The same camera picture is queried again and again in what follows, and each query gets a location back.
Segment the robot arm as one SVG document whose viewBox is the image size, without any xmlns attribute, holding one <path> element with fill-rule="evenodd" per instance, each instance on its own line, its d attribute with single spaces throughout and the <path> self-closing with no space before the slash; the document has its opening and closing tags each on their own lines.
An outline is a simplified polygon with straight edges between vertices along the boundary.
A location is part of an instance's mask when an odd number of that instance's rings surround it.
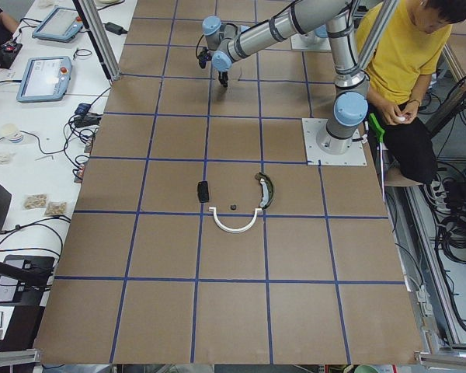
<svg viewBox="0 0 466 373">
<path fill-rule="evenodd" d="M 228 71 L 236 61 L 285 40 L 296 51 L 330 52 L 336 97 L 332 116 L 318 131 L 316 141 L 322 151 L 342 155 L 350 149 L 354 132 L 368 111 L 369 79 L 360 66 L 354 38 L 357 6 L 356 1 L 293 1 L 254 26 L 208 16 L 202 22 L 201 39 L 206 46 L 196 47 L 198 65 L 212 64 L 220 84 L 226 87 Z"/>
</svg>

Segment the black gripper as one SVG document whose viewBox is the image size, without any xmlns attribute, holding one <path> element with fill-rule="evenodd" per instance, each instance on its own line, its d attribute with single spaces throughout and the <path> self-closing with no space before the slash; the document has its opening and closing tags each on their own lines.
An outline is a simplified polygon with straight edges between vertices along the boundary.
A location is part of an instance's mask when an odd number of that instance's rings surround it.
<svg viewBox="0 0 466 373">
<path fill-rule="evenodd" d="M 228 87 L 228 72 L 227 71 L 220 71 L 218 72 L 218 80 L 223 87 Z"/>
</svg>

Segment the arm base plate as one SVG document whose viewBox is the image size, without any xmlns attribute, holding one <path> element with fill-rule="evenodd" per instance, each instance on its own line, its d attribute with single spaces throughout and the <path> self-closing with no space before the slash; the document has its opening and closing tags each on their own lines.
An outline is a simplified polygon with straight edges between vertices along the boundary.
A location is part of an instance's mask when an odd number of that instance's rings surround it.
<svg viewBox="0 0 466 373">
<path fill-rule="evenodd" d="M 302 118 L 306 163 L 310 166 L 367 166 L 363 142 L 356 128 L 347 139 L 333 138 L 325 118 Z"/>
<path fill-rule="evenodd" d="M 315 33 L 295 34 L 290 38 L 291 49 L 294 51 L 310 51 L 329 53 L 329 39 L 318 37 Z"/>
</svg>

